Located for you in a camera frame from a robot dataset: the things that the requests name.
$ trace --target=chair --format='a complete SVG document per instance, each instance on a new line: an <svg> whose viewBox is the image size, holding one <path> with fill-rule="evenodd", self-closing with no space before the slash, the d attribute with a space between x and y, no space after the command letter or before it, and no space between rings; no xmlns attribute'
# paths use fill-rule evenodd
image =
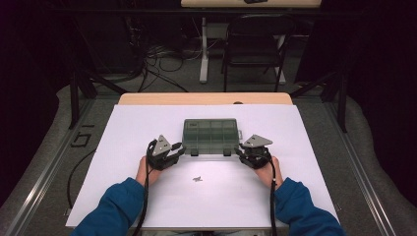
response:
<svg viewBox="0 0 417 236"><path fill-rule="evenodd" d="M286 15L244 15L234 19L227 28L221 72L227 90L227 67L279 67L275 89L285 57L289 35L295 32L295 21ZM277 36L284 36L278 45Z"/></svg>

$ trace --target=desk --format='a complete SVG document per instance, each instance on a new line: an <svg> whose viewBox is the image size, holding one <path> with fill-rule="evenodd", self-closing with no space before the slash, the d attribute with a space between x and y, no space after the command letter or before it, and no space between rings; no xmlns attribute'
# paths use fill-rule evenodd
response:
<svg viewBox="0 0 417 236"><path fill-rule="evenodd" d="M185 8L320 8L322 0L268 0L267 2L246 4L243 0L182 0L181 6ZM200 71L200 83L205 84L208 80L209 54L207 21L203 18L202 23L202 67ZM279 82L285 85L283 73Z"/></svg>
<svg viewBox="0 0 417 236"><path fill-rule="evenodd" d="M231 104L235 101L245 104ZM279 157L282 175L302 181L315 205L337 217L301 116L288 94L127 93L114 107L66 225L77 226L110 185L135 176L152 139L163 134L172 144L181 141L187 118L236 118L243 140L253 134L273 140L268 148ZM199 176L203 181L196 185L192 179ZM150 187L143 228L270 228L268 196L268 188L235 154L183 155ZM285 226L279 221L276 225Z"/></svg>

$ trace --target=wire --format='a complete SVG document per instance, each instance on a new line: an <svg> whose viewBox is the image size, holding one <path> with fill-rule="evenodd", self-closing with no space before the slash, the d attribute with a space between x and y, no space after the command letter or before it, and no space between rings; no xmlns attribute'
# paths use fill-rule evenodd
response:
<svg viewBox="0 0 417 236"><path fill-rule="evenodd" d="M145 86L144 87L144 85L145 85L145 79L147 79L148 78L148 75L149 75L149 72L150 72L150 69L149 69L149 67L148 67L148 63L147 63L147 65L146 65L146 67L145 67L145 74L147 75L146 77L144 77L144 80L142 81L142 84L141 84L141 87L138 89L138 92L141 92L141 91L144 91L144 90L146 90L147 88L149 88L155 81L156 81L156 79L157 79L157 77L155 77L155 78L153 78L153 80L147 85L147 86Z"/></svg>
<svg viewBox="0 0 417 236"><path fill-rule="evenodd" d="M122 78L117 78L117 79L108 79L105 78L107 81L113 83L113 84L118 84L118 83L122 83L122 82L127 82L127 81L131 81L134 78L138 77L141 74L142 70L140 71L133 71L132 73L130 73L129 75L122 77Z"/></svg>
<svg viewBox="0 0 417 236"><path fill-rule="evenodd" d="M148 64L147 64L146 59L144 59L144 63L145 63L145 66L143 68L143 70L144 70L144 78L142 79L141 85L138 88L138 92L140 92L140 91L142 91L144 89L145 81L148 78Z"/></svg>
<svg viewBox="0 0 417 236"><path fill-rule="evenodd" d="M276 186L275 166L273 166L272 160L270 160L269 163L272 166L272 182L270 183L270 198L269 198L270 226L271 226L272 236L276 236L275 211L273 210L274 192L275 192L275 186Z"/></svg>
<svg viewBox="0 0 417 236"><path fill-rule="evenodd" d="M162 71L164 71L164 72L176 72L176 71L179 71L181 68L182 68L182 66L184 65L184 58L182 57L182 55L179 55L179 58L178 59L180 59L180 65L177 67L177 68L175 68L175 69L172 69L172 70L167 70L167 69L164 69L163 67L162 67L162 58L164 58L164 57L161 57L161 58L159 58L159 64L158 64L158 66L159 66L159 68L160 68L160 70L162 70Z"/></svg>
<svg viewBox="0 0 417 236"><path fill-rule="evenodd" d="M73 170L70 173L70 176L68 177L68 182L67 182L67 201L68 201L68 205L70 207L70 209L73 208L73 202L71 201L71 179L73 177L74 172L76 171L77 167L85 160L87 159L87 157L89 157L93 152L95 152L97 150L97 148L93 149L92 151L90 151L87 155L83 156L83 158L81 158L81 160L74 166Z"/></svg>
<svg viewBox="0 0 417 236"><path fill-rule="evenodd" d="M141 213L141 217L139 219L138 225L136 226L135 232L132 234L132 236L137 236L138 235L139 231L142 228L142 225L144 224L145 216L147 215L148 196L149 196L149 175L153 171L153 169L151 171L149 171L149 167L148 167L148 156L149 156L149 152L150 152L150 149L148 147L148 150L147 150L147 158L145 158L145 167L146 167L146 172L147 172L147 178L145 179L145 185L144 185L144 189L145 189L144 206L142 208L142 213Z"/></svg>
<svg viewBox="0 0 417 236"><path fill-rule="evenodd" d="M208 47L208 49L210 49L210 48L212 48L216 43L218 43L219 41L222 41L222 39L216 39L213 43L212 43L212 45L210 45L209 47ZM187 60L187 61L191 61L191 60L195 60L195 59L197 59L197 58L199 58L200 57L200 55L202 55L202 52L203 52L203 50L202 50L202 48L200 48L200 50L199 50L199 54L197 54L197 56L195 56L195 57L190 57L190 58L186 58L185 60Z"/></svg>
<svg viewBox="0 0 417 236"><path fill-rule="evenodd" d="M188 92L185 88L183 88L181 85L179 85L176 81L174 81L174 80L172 80L172 79L170 79L170 78L168 78L168 77L160 74L159 69L155 66L157 64L157 60L158 59L156 58L155 59L155 62L153 64L149 63L148 60L146 60L146 64L147 64L145 66L146 74L147 73L152 74L152 75L155 76L155 78L147 86L144 87L143 85L141 85L141 89L139 90L139 92L144 91L145 89L149 88L156 81L156 79L162 79L163 81L165 81L165 82L167 82L167 83L169 83L171 85L174 85L175 87L181 89L182 91ZM152 71L149 68L149 66L151 66L154 69L156 69L156 72L155 71Z"/></svg>

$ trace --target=person's left hand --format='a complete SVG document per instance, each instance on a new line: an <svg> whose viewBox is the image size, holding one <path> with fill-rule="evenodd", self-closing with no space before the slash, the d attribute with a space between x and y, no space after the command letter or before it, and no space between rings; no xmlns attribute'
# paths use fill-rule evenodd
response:
<svg viewBox="0 0 417 236"><path fill-rule="evenodd" d="M145 185L145 181L147 179L147 157L143 156L141 159L141 162L139 163L139 169L138 173L136 174L136 181L138 181L142 186ZM149 185L153 184L159 175L162 173L160 170L152 169L148 165L148 171L149 171Z"/></svg>

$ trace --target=plastic box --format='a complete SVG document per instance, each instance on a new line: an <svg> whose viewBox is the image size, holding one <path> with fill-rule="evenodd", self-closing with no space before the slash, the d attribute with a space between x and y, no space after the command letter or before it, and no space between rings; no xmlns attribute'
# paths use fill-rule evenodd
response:
<svg viewBox="0 0 417 236"><path fill-rule="evenodd" d="M183 146L186 154L223 154L230 156L239 147L236 119L187 119Z"/></svg>

